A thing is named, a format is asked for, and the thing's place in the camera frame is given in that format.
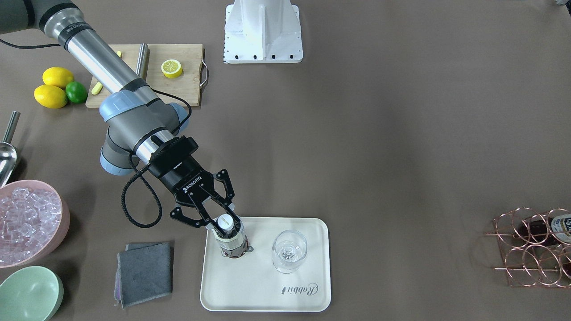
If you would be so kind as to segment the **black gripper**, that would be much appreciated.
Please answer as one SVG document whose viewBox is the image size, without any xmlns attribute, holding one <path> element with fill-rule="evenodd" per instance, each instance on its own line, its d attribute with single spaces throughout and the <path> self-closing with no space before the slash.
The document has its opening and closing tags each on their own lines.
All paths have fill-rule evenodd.
<svg viewBox="0 0 571 321">
<path fill-rule="evenodd" d="M 151 141 L 160 146 L 151 155 L 149 171 L 174 195 L 178 203 L 170 211 L 170 218 L 194 228 L 219 231 L 218 223 L 210 217 L 203 204 L 212 199 L 224 210 L 235 212 L 235 192 L 228 171 L 222 169 L 213 175 L 204 170 L 192 156 L 198 150 L 198 144 L 192 137 L 175 137 L 163 142 L 157 136 L 151 136 Z M 185 208 L 196 210 L 200 219 L 185 215 Z"/>
</svg>

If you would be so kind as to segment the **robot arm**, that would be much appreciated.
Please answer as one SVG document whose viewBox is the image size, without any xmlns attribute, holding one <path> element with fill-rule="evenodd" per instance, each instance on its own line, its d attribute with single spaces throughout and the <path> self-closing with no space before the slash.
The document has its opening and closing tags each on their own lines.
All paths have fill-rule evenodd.
<svg viewBox="0 0 571 321">
<path fill-rule="evenodd" d="M 166 104 L 84 20 L 69 0 L 3 0 L 1 32 L 38 29 L 73 55 L 110 92 L 99 108 L 108 124 L 100 152 L 114 175 L 148 171 L 173 194 L 170 216 L 192 227 L 215 230 L 229 239 L 241 229 L 226 170 L 212 174 L 192 157 L 196 142 L 179 136 L 191 111 Z"/>
</svg>

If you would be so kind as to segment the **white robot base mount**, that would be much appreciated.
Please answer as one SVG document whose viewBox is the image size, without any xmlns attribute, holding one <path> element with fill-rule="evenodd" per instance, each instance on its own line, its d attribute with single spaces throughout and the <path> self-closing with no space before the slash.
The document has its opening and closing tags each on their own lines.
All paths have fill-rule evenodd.
<svg viewBox="0 0 571 321">
<path fill-rule="evenodd" d="M 235 0 L 225 9 L 223 62 L 286 64 L 303 61 L 298 6 L 289 0 Z"/>
</svg>

